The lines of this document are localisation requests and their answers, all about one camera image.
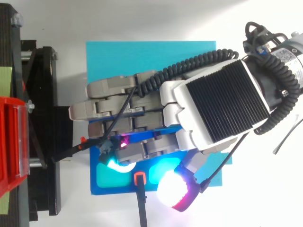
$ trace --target pink light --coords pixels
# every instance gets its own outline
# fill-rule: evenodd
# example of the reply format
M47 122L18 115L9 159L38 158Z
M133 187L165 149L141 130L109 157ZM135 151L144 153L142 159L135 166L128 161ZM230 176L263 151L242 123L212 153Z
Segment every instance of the pink light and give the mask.
M121 143L121 145L120 145L120 147L125 147L127 145L127 143L125 143L125 142L123 142L123 143Z

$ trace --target black metal frame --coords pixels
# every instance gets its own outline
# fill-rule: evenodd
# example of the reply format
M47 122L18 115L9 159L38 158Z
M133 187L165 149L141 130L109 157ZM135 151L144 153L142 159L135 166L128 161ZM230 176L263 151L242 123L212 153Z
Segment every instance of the black metal frame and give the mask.
M28 50L27 41L22 41L22 50L24 45ZM30 157L38 157L42 165L31 168L28 177L30 221L36 221L38 211L48 210L54 216L61 210L60 164L51 157L72 146L73 123L68 107L55 106L55 51L51 47L30 51L29 61L22 64L25 97L35 104L29 115Z
M30 157L38 157L42 167L31 168L31 175L10 192L9 213L0 216L1 227L29 226L41 210L50 216L60 212L60 164L51 157L72 146L68 107L55 106L55 52L51 47L36 49L35 41L21 42L20 28L11 20L16 13L11 5L0 3L0 67L12 68L10 96L35 104L29 115ZM22 63L21 49L32 51Z

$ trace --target white light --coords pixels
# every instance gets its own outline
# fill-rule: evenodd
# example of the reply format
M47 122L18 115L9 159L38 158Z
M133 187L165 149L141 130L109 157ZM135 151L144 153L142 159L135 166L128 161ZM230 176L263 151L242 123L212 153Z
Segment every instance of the white light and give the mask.
M175 206L187 192L185 181L173 170L166 172L160 180L157 189L159 200L169 207Z
M128 173L136 166L136 162L131 163L127 166L120 166L114 160L110 160L107 167L116 170L119 173Z

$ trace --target silver rod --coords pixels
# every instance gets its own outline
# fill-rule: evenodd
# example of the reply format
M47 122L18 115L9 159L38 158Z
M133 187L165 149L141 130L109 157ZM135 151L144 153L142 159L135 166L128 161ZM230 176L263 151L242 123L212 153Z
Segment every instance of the silver rod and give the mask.
M29 167L30 168L37 168L37 167L42 167L42 164L40 162L40 159L37 157L32 157L29 159Z
M31 51L22 51L21 52L21 60L22 61L29 61L31 55L32 55Z

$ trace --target white background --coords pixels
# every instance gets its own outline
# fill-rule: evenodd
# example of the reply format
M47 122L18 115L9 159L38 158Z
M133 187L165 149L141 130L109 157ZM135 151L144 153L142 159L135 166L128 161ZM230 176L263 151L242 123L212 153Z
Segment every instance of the white background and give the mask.
M303 31L300 1L288 0L11 0L24 18L22 39L58 52L58 103L85 99L89 40L216 40L218 48L243 55L248 21L286 35ZM288 132L295 113L270 133L251 133L223 168L223 187L208 188L183 213L147 193L149 227L303 227L303 152L290 139L278 155L272 150ZM87 135L75 124L74 143ZM135 194L91 196L89 155L61 162L62 211L38 214L31 227L138 227Z

